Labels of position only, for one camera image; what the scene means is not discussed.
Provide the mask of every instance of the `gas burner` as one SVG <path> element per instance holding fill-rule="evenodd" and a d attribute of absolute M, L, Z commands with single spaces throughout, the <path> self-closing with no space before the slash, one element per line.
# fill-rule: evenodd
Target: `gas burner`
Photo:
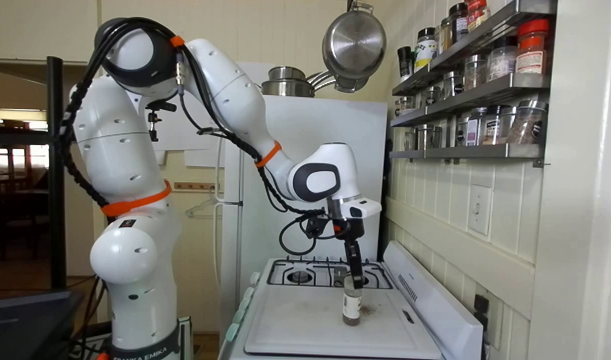
<path fill-rule="evenodd" d="M 312 275 L 307 271 L 297 270 L 287 274 L 287 280 L 294 284 L 306 284 L 312 281 Z"/>

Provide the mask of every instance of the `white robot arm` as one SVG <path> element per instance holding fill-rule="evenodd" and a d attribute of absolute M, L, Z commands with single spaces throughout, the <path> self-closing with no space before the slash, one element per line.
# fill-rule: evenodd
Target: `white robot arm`
<path fill-rule="evenodd" d="M 356 287 L 363 287 L 356 242 L 364 233 L 362 219 L 381 211 L 358 189 L 349 146 L 327 143 L 294 164 L 268 132 L 264 98 L 244 71 L 211 42 L 184 44 L 173 35 L 143 18 L 104 23 L 88 70 L 95 73 L 101 64 L 93 61 L 102 57 L 107 75 L 88 86 L 78 84 L 64 116 L 62 132 L 66 141 L 68 131 L 74 132 L 92 192 L 110 203 L 102 207 L 108 216 L 118 217 L 90 252 L 92 268 L 107 284 L 112 302 L 113 358 L 178 358 L 172 251 L 180 224 L 143 121 L 153 103 L 191 93 L 213 113 L 221 136 L 255 154 L 260 174 L 265 176 L 263 168 L 269 171 L 281 196 L 304 202 L 327 199 L 328 209 L 315 211 L 317 218 L 305 214 L 297 220 L 308 219 L 308 237 L 313 238 L 333 221 L 336 237 L 345 241 Z"/>

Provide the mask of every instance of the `wooden floor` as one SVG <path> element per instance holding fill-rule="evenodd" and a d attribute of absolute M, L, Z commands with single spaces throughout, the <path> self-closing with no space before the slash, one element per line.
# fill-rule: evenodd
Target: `wooden floor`
<path fill-rule="evenodd" d="M 11 246 L 8 249 L 8 260 L 0 260 L 0 297 L 22 296 L 36 294 L 36 291 L 13 291 L 9 289 L 49 289 L 50 261 L 47 252 L 41 251 L 37 260 L 31 259 L 31 253 L 24 246 Z M 69 277 L 67 284 L 72 285 L 84 280 L 85 277 Z M 86 301 L 95 280 L 90 278 L 82 284 L 73 286 L 75 292 L 84 294 L 84 299 L 77 309 L 74 328 L 78 330 L 84 322 Z M 96 317 L 90 322 L 96 323 Z M 200 346 L 196 360 L 217 360 L 219 355 L 218 333 L 199 333 L 194 335 L 194 345 Z"/>

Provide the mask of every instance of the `electrical outlet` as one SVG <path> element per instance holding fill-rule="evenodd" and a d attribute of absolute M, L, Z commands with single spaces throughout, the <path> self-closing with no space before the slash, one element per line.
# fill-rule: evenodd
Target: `electrical outlet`
<path fill-rule="evenodd" d="M 488 235 L 492 200 L 493 189 L 490 187 L 479 185 L 470 186 L 470 214 L 468 214 L 468 228 L 483 235 Z"/>
<path fill-rule="evenodd" d="M 504 302 L 501 301 L 495 294 L 485 289 L 483 286 L 476 285 L 476 294 L 488 299 L 490 306 L 486 317 L 488 317 L 488 333 L 487 338 L 493 348 L 499 350 L 502 341 L 502 322 L 504 320 Z"/>

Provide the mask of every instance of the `light switch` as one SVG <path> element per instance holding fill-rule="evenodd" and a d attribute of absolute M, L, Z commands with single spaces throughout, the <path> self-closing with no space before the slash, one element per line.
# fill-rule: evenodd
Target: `light switch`
<path fill-rule="evenodd" d="M 468 215 L 468 228 L 488 235 L 490 227 L 490 208 L 492 206 L 493 189 L 490 187 L 470 186 L 470 214 Z"/>

